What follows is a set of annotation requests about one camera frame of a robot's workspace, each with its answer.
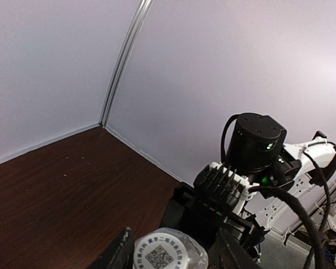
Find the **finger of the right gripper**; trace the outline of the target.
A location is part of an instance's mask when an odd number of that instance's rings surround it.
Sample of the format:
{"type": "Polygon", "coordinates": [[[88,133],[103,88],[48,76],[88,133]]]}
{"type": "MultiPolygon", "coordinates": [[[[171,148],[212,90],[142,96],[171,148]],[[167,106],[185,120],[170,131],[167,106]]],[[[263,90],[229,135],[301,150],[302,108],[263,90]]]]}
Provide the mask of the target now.
{"type": "Polygon", "coordinates": [[[232,234],[253,261],[261,257],[260,245],[265,239],[266,231],[256,221],[236,222],[232,234]]]}
{"type": "Polygon", "coordinates": [[[161,228],[180,230],[184,207],[175,200],[169,200],[160,222],[161,228]]]}

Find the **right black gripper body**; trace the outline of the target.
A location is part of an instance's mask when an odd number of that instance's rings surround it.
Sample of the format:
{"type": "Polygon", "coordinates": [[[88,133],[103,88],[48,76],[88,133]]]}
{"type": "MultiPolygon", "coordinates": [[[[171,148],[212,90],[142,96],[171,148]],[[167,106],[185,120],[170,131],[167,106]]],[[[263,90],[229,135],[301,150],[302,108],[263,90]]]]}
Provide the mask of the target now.
{"type": "Polygon", "coordinates": [[[179,231],[192,237],[204,249],[206,249],[206,229],[235,228],[236,222],[255,221],[252,217],[243,219],[233,213],[225,216],[209,208],[206,204],[197,200],[195,190],[186,183],[180,183],[174,189],[170,200],[175,200],[185,209],[179,231]]]}

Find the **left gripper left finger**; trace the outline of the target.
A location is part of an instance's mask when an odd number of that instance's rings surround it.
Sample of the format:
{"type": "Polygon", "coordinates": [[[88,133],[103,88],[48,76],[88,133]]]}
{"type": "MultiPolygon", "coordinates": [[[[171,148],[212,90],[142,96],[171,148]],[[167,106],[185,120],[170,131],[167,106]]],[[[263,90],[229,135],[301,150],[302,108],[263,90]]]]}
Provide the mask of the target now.
{"type": "Polygon", "coordinates": [[[133,268],[134,235],[124,228],[108,247],[92,262],[92,268],[133,268]]]}

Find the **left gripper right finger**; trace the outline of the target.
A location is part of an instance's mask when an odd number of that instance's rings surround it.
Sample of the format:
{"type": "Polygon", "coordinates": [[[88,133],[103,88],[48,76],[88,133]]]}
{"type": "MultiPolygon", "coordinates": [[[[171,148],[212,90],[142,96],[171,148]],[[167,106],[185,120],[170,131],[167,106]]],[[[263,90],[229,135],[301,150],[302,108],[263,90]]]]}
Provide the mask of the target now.
{"type": "Polygon", "coordinates": [[[261,268],[241,239],[244,240],[244,233],[240,229],[206,229],[207,268],[261,268]]]}

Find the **clear water bottle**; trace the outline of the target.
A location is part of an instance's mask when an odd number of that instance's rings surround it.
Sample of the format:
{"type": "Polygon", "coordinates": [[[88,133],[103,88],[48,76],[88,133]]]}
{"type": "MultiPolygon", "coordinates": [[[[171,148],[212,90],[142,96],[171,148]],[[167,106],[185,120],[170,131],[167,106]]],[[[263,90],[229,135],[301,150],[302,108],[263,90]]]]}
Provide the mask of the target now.
{"type": "Polygon", "coordinates": [[[208,268],[206,250],[189,235],[159,228],[136,240],[133,267],[141,269],[208,268]]]}

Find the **white water bottle cap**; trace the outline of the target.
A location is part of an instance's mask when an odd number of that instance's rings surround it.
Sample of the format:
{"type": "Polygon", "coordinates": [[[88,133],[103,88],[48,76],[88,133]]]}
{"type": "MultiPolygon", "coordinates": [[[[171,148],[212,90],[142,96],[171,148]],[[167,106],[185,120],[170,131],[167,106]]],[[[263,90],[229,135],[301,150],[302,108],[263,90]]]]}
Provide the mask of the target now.
{"type": "Polygon", "coordinates": [[[174,235],[152,233],[137,240],[133,266],[137,269],[185,269],[189,256],[186,246],[174,235]]]}

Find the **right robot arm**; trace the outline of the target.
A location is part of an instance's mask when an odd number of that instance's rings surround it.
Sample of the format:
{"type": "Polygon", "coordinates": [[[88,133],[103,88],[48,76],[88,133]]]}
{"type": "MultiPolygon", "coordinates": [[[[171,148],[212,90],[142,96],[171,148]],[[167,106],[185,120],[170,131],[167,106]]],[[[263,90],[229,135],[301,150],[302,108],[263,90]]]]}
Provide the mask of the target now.
{"type": "Polygon", "coordinates": [[[288,238],[304,226],[307,258],[321,264],[336,144],[321,132],[311,141],[285,143],[286,129],[268,115],[235,114],[227,125],[234,130],[229,143],[220,143],[219,162],[206,165],[193,185],[175,188],[161,227],[214,249],[218,267],[256,268],[272,229],[288,238]]]}

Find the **right aluminium frame post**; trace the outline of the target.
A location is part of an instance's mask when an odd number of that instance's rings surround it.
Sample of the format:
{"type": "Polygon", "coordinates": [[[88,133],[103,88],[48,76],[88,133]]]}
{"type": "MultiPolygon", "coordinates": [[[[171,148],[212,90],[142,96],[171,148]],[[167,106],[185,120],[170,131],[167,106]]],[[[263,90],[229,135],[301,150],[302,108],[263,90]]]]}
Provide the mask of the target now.
{"type": "Polygon", "coordinates": [[[143,22],[149,12],[152,0],[141,0],[137,6],[137,9],[130,22],[129,28],[125,35],[124,41],[121,45],[120,52],[118,54],[115,67],[113,69],[111,79],[109,82],[108,90],[106,93],[105,101],[103,104],[102,112],[100,115],[99,125],[105,127],[107,125],[111,107],[122,77],[125,70],[125,66],[128,62],[130,53],[133,48],[136,36],[138,35],[143,22]]]}

